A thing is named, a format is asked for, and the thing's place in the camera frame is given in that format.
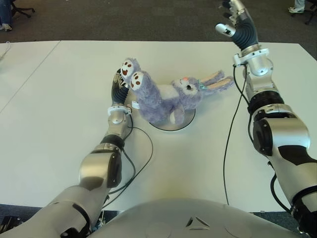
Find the robot left hand black silver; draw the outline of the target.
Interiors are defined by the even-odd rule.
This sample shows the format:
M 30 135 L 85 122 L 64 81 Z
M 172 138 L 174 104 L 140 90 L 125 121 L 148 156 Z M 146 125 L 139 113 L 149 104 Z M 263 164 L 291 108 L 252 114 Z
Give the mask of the robot left hand black silver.
M 115 73 L 111 87 L 112 105 L 123 104 L 129 92 L 129 85 L 124 81 L 121 76 L 120 69 Z

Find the robot right hand black silver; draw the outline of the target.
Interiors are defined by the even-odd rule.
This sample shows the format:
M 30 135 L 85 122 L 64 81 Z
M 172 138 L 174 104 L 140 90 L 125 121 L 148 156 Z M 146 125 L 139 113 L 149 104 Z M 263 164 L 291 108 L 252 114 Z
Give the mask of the robot right hand black silver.
M 249 11 L 240 0 L 223 0 L 222 6 L 228 10 L 223 16 L 229 24 L 218 23 L 215 30 L 231 39 L 241 50 L 259 43 L 258 34 Z

